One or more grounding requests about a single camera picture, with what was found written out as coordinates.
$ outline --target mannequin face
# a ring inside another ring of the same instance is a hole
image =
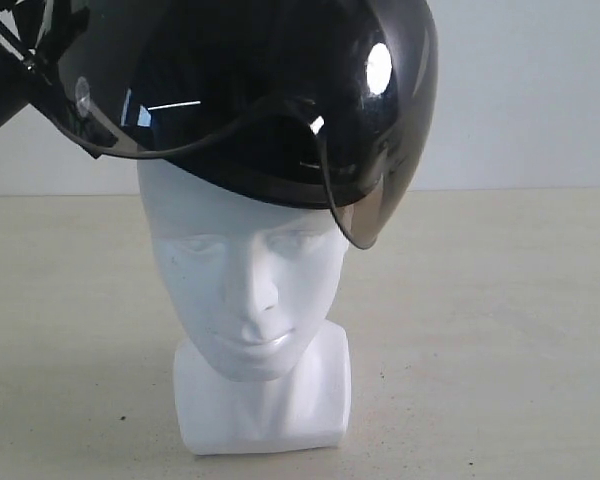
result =
[[[235,381],[288,373],[333,303],[348,242],[328,211],[253,201],[139,161],[158,268],[207,362]]]

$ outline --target table surface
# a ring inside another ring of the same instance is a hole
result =
[[[0,198],[0,479],[600,479],[600,190],[410,193],[330,318],[342,446],[196,458],[139,199]]]

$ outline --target mannequin nose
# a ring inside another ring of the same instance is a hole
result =
[[[256,318],[278,304],[269,255],[256,241],[237,246],[227,264],[224,298],[234,314]]]

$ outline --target white wall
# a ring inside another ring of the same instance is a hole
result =
[[[600,186],[600,0],[430,0],[434,128],[414,189]],[[32,109],[0,131],[0,194],[135,193]]]

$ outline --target black helmet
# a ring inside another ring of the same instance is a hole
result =
[[[94,157],[331,209],[362,249],[420,161],[438,75],[426,0],[23,4],[28,98]]]

